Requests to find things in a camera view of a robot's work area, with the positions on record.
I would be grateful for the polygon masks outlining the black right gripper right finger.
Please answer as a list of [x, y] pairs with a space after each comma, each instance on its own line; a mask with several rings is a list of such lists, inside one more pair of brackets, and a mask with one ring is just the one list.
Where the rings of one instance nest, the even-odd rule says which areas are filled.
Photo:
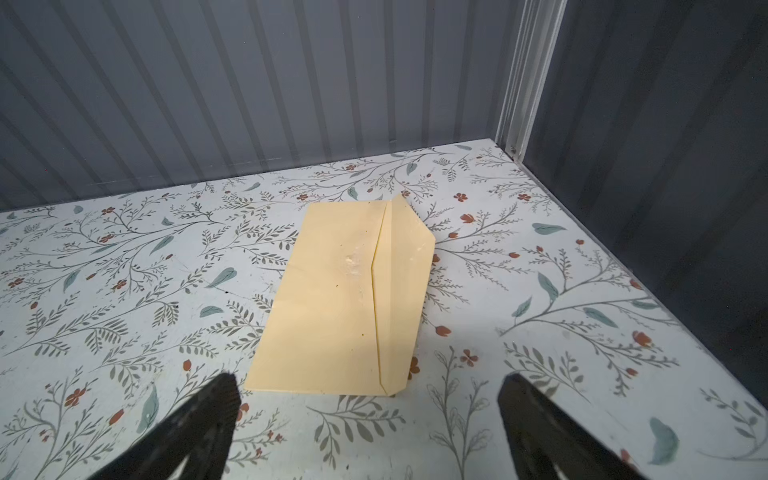
[[520, 374], [505, 377], [497, 404], [519, 479], [641, 479]]

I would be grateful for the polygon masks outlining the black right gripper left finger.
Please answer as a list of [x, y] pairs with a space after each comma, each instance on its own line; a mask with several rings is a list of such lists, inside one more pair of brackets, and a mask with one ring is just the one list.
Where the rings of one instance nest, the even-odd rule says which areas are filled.
[[232, 444], [241, 398], [236, 376], [221, 373], [102, 467], [93, 479], [220, 479]]

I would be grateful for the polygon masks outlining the manila paper envelope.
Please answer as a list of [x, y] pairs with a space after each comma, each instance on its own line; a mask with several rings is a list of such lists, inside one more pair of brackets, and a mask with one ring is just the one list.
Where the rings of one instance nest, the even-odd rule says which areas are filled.
[[364, 396], [404, 390], [435, 244], [401, 196], [311, 204], [246, 389]]

